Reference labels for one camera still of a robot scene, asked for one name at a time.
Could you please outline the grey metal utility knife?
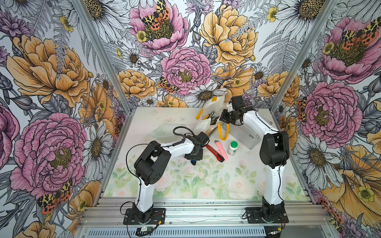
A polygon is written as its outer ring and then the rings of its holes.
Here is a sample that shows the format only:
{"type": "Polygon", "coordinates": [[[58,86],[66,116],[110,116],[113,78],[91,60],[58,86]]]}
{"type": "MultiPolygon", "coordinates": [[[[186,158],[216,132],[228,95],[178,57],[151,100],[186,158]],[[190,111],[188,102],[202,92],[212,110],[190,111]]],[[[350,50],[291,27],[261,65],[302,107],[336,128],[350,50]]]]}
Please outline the grey metal utility knife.
{"type": "Polygon", "coordinates": [[[211,119],[211,123],[210,123],[210,125],[211,125],[211,126],[212,126],[212,125],[215,125],[215,124],[217,123],[218,119],[219,119],[219,117],[213,117],[213,118],[211,119]]]}

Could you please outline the pink utility knife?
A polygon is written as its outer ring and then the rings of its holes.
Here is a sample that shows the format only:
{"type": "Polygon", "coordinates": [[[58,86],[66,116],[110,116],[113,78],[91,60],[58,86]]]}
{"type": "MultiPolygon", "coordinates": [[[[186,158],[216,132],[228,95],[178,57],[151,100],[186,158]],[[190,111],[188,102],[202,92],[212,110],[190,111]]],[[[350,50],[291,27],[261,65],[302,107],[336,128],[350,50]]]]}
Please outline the pink utility knife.
{"type": "Polygon", "coordinates": [[[218,141],[218,140],[215,140],[214,142],[215,142],[215,145],[217,146],[217,148],[218,148],[218,150],[219,150],[221,156],[223,157],[223,159],[224,159],[225,161],[228,161],[229,158],[228,158],[228,156],[227,156],[227,154],[226,154],[226,152],[225,152],[225,149],[224,149],[222,143],[221,143],[220,141],[218,141]]]}

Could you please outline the red utility knife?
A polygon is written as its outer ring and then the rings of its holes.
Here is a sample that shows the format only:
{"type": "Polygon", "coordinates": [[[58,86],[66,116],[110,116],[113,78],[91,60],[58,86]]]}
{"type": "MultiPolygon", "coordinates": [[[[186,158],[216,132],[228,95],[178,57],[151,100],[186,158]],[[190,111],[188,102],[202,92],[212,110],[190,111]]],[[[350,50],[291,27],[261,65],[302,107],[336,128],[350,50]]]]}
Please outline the red utility knife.
{"type": "Polygon", "coordinates": [[[209,145],[206,145],[206,148],[215,156],[218,162],[223,163],[225,161],[224,157],[218,153],[214,148],[209,145]]]}

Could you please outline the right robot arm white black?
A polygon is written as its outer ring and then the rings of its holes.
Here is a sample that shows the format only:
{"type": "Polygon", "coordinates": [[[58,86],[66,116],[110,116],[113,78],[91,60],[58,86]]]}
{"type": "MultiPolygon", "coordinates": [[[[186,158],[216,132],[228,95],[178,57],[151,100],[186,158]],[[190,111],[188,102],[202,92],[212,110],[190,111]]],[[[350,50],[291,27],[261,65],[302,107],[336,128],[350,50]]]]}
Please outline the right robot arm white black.
{"type": "Polygon", "coordinates": [[[250,224],[289,222],[282,198],[284,167],[290,157],[289,136],[263,119],[258,110],[245,106],[242,96],[232,97],[220,119],[226,124],[247,126],[261,139],[259,157],[266,165],[266,190],[261,207],[247,207],[243,215],[250,224]]]}

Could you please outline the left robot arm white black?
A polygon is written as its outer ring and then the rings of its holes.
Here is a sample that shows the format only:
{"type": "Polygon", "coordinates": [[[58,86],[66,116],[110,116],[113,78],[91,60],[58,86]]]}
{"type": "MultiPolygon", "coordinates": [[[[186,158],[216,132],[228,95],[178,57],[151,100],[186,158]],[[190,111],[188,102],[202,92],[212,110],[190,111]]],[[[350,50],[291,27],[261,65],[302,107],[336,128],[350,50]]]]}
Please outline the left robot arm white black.
{"type": "Polygon", "coordinates": [[[193,165],[203,157],[203,148],[209,143],[209,137],[200,132],[181,135],[177,142],[160,144],[152,141],[147,144],[134,164],[136,177],[139,180],[138,195],[129,217],[140,224],[146,224],[153,216],[154,184],[164,175],[169,161],[184,157],[193,165]]]}

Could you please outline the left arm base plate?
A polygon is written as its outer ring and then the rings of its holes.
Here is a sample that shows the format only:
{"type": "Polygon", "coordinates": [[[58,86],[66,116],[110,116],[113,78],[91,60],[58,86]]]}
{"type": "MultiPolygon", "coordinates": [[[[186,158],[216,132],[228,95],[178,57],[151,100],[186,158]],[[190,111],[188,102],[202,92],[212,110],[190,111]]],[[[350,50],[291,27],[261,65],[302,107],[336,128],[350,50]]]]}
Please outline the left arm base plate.
{"type": "Polygon", "coordinates": [[[142,213],[137,208],[129,208],[124,215],[124,225],[162,225],[165,223],[165,208],[150,208],[142,213]]]}

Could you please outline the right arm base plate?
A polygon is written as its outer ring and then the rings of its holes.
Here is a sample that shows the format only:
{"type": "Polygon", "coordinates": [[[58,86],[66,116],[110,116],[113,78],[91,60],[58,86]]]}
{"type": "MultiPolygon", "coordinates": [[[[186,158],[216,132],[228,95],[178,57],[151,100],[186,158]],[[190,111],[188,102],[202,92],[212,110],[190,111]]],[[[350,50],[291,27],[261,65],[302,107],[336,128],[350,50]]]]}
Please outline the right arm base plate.
{"type": "Polygon", "coordinates": [[[245,209],[249,224],[287,224],[289,223],[285,209],[264,209],[247,207],[245,209]]]}

